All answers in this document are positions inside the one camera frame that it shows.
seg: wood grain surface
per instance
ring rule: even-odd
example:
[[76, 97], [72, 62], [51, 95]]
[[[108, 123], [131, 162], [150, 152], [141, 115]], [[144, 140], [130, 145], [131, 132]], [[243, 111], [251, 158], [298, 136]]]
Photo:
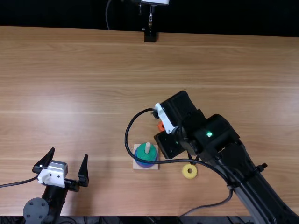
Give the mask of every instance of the wood grain surface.
[[[69, 192], [62, 215], [180, 215], [227, 197], [224, 181], [184, 164], [133, 170], [123, 139], [130, 119], [180, 90], [208, 117], [224, 116], [279, 196], [299, 213], [298, 38], [0, 27], [1, 183], [34, 176], [51, 147], [77, 178], [89, 155], [88, 188]], [[130, 146], [154, 142], [157, 121], [143, 115]], [[0, 215], [22, 215], [41, 197], [37, 181], [0, 189]], [[236, 196], [193, 215], [248, 215]]]

